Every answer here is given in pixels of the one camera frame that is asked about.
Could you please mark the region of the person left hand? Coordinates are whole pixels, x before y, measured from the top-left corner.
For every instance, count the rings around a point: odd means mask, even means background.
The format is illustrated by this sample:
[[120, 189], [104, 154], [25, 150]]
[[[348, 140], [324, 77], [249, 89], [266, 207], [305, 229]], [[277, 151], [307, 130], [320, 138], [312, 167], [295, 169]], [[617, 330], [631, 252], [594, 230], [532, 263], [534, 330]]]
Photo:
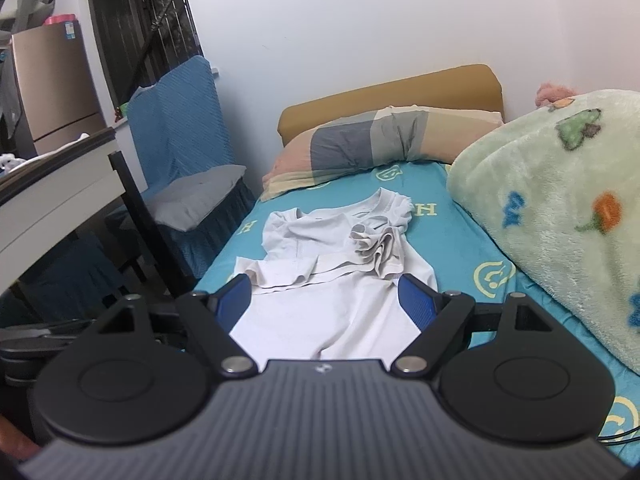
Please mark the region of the person left hand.
[[40, 451], [40, 447], [0, 416], [0, 448], [3, 453], [16, 460], [29, 460]]

